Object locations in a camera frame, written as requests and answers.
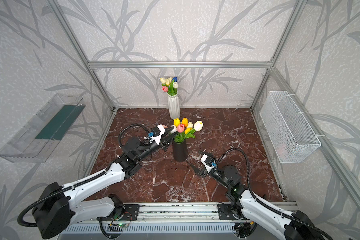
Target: wallpaper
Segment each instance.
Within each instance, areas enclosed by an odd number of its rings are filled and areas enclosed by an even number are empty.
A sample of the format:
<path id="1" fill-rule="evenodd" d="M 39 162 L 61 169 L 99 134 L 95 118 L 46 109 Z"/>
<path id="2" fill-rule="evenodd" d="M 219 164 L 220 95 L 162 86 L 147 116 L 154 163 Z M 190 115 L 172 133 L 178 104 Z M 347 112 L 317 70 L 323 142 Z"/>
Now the wallpaper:
<path id="1" fill-rule="evenodd" d="M 177 76 L 182 107 L 249 108 L 263 68 L 104 68 L 97 70 L 115 106 L 165 107 L 160 77 Z"/>
<path id="2" fill-rule="evenodd" d="M 282 90 L 271 76 L 255 105 L 254 117 L 269 149 L 269 161 L 281 183 L 283 194 L 333 239 L 360 240 L 360 211 L 333 172 L 320 149 L 300 163 L 281 164 L 259 115 L 269 91 Z"/>
<path id="3" fill-rule="evenodd" d="M 44 1 L 0 0 L 0 148 L 56 93 L 82 96 L 86 107 L 45 163 L 0 157 L 0 240 L 40 239 L 37 228 L 17 224 L 18 214 L 46 185 L 81 178 L 111 114 L 47 9 Z"/>
<path id="4" fill-rule="evenodd" d="M 360 1 L 307 5 L 276 67 L 360 182 Z"/>
<path id="5" fill-rule="evenodd" d="M 294 0 L 59 0 L 91 61 L 269 61 Z"/>

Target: white mesh basket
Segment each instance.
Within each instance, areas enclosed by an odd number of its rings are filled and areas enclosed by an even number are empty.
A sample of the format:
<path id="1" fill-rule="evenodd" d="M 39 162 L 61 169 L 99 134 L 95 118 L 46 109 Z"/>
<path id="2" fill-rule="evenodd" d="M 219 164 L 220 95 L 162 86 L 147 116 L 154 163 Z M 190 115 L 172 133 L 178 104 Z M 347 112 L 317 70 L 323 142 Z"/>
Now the white mesh basket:
<path id="1" fill-rule="evenodd" d="M 281 163 L 301 162 L 321 146 L 286 91 L 270 91 L 260 116 Z"/>

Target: white vase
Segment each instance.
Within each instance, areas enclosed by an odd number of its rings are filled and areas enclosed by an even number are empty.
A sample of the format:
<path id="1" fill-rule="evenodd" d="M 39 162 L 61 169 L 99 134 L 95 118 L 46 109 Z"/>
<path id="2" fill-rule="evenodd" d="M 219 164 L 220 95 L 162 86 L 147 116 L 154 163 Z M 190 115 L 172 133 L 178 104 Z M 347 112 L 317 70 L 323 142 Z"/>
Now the white vase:
<path id="1" fill-rule="evenodd" d="M 173 96 L 168 95 L 169 116 L 172 119 L 180 118 L 180 104 L 177 93 Z"/>

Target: gray floor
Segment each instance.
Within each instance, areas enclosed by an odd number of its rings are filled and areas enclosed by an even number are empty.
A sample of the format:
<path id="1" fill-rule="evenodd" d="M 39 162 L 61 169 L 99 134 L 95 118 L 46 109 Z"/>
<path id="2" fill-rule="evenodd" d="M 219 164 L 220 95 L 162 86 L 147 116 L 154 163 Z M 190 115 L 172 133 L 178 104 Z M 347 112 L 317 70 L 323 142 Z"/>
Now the gray floor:
<path id="1" fill-rule="evenodd" d="M 102 234 L 60 234 L 58 240 L 106 240 Z M 233 233 L 138 233 L 138 234 L 122 234 L 117 240 L 238 240 Z M 278 240 L 264 228 L 258 227 L 254 233 L 247 238 L 248 240 Z"/>

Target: marble surface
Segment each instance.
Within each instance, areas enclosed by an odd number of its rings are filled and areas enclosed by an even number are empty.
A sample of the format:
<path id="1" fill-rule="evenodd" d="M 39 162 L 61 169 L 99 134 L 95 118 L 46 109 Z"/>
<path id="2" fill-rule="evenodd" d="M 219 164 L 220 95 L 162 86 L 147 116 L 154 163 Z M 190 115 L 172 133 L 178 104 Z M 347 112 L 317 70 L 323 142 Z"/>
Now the marble surface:
<path id="1" fill-rule="evenodd" d="M 171 145 L 167 152 L 160 150 L 152 159 L 142 161 L 143 167 L 134 176 L 97 192 L 89 200 L 116 194 L 123 202 L 227 201 L 226 188 L 209 176 L 203 179 L 195 175 L 190 164 L 202 168 L 200 150 L 220 157 L 232 147 L 243 149 L 249 157 L 253 191 L 260 196 L 266 194 L 269 201 L 283 200 L 249 108 L 182 108 L 180 112 L 192 122 L 204 123 L 203 129 L 195 133 L 196 139 L 187 139 L 187 161 L 174 161 Z M 118 109 L 91 173 L 105 168 L 122 153 L 118 135 L 132 123 L 144 124 L 149 129 L 158 124 L 173 124 L 168 109 Z M 140 128 L 130 129 L 122 142 L 130 136 L 144 135 Z M 245 160 L 237 152 L 229 153 L 219 167 L 225 165 L 234 165 L 242 175 L 241 182 L 246 184 Z"/>

